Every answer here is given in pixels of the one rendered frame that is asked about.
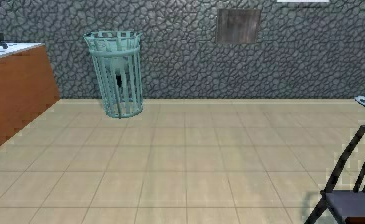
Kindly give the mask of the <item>brown wooden counter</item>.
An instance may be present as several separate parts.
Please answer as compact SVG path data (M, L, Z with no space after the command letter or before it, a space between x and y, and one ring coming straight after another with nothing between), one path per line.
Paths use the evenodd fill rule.
M0 146L60 99L42 43L0 52Z

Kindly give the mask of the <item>teal slatted waste bin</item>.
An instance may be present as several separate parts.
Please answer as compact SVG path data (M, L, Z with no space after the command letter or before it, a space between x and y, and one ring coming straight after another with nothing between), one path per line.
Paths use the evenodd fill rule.
M92 56L103 109L111 118L143 111L141 32L97 31L83 35Z

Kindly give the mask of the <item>brown framed wall picture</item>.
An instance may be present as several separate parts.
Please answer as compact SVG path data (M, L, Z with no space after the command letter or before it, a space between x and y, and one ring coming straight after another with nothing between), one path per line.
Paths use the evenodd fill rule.
M219 9L216 42L228 44L255 43L260 18L260 9Z

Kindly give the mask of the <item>black chair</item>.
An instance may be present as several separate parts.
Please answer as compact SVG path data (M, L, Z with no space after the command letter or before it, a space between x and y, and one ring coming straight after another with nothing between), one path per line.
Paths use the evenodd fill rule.
M364 134L365 125L361 125L339 157L325 188L320 191L321 199L304 224L315 224L326 210L338 224L365 224L365 160L351 190L335 189L348 158Z

